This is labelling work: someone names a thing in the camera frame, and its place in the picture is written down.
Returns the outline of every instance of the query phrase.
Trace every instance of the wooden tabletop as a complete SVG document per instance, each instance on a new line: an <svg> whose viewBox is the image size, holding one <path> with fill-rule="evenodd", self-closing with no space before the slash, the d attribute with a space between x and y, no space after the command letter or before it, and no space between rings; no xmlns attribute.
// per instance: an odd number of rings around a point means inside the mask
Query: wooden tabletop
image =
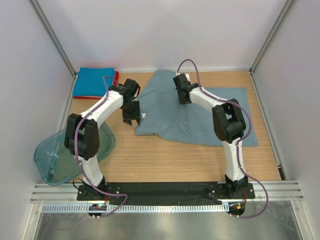
<svg viewBox="0 0 320 240"><path fill-rule="evenodd" d="M191 82L196 74L189 72ZM153 73L120 73L119 82L136 80L143 90ZM281 180L266 127L248 72L200 72L205 87L247 88L257 147L244 147L244 167L262 181ZM97 100L73 99L70 113L80 114ZM136 136L132 126L122 122L121 109L106 123L115 136L112 153L99 163L107 182L205 182L224 181L226 160L223 147L168 141L156 135Z"/></svg>

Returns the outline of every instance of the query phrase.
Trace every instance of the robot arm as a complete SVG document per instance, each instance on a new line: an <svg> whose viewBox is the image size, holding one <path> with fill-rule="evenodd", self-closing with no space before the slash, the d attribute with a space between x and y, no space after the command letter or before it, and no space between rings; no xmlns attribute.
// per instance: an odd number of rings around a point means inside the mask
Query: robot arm
<svg viewBox="0 0 320 240"><path fill-rule="evenodd" d="M134 80L127 79L124 85L112 85L108 89L108 97L104 95L95 105L81 114L71 114L67 120L64 145L75 155L75 131L83 116L91 115L83 122L78 134L78 155L83 170L90 181L99 188L104 187L105 179L100 171L97 152L100 147L99 127L117 109L122 109L123 122L129 125L131 120L140 123L139 101L134 100L140 86ZM86 178L83 181L89 186Z"/></svg>
<svg viewBox="0 0 320 240"><path fill-rule="evenodd" d="M240 165L243 166L242 141L239 140L244 136L246 129L241 110L228 103L227 99L220 98L204 88L200 89L197 83L191 84L188 74L177 75L173 81L180 104L195 103L212 113L214 132L222 141L225 152L227 189L230 195L237 194L248 186L248 177L243 174L238 164L239 157ZM235 99L229 101L239 104Z"/></svg>

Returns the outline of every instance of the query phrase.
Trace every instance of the gray floor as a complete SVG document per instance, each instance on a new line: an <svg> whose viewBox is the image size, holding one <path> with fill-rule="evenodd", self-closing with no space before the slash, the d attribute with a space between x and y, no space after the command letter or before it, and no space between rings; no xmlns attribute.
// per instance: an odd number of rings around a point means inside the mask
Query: gray floor
<svg viewBox="0 0 320 240"><path fill-rule="evenodd" d="M248 202L246 215L264 202ZM36 240L302 240L291 203L270 202L253 219L225 212L115 214L88 219L87 213L42 213Z"/></svg>

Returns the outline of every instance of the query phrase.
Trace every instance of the teal laundry basket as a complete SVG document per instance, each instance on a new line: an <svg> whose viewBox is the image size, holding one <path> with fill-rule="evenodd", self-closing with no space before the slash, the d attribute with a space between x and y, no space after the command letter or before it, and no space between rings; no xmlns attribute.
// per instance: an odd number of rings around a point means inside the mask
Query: teal laundry basket
<svg viewBox="0 0 320 240"><path fill-rule="evenodd" d="M60 185L69 182L81 173L79 165L64 146L66 129L44 140L34 152L34 162L42 180L49 185ZM104 122L99 128L100 148L98 161L105 159L115 147L115 136Z"/></svg>

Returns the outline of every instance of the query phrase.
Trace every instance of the blue folded cloth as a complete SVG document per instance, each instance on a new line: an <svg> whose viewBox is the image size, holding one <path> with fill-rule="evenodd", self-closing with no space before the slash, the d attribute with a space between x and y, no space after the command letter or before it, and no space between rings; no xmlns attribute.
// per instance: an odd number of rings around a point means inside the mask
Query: blue folded cloth
<svg viewBox="0 0 320 240"><path fill-rule="evenodd" d="M180 105L173 78L174 71L158 70L149 80L138 100L140 101L141 122L135 134L159 135L161 138L188 144L222 146L214 132L212 113L195 103ZM225 99L237 99L249 114L247 89L236 87L205 87L207 91ZM244 115L246 130L249 122ZM255 147L258 140L254 129L242 143L245 147Z"/></svg>
<svg viewBox="0 0 320 240"><path fill-rule="evenodd" d="M116 77L116 69L81 67L77 73L76 82L72 92L74 98L101 98L106 94L103 76ZM105 79L108 87L113 84L112 79Z"/></svg>

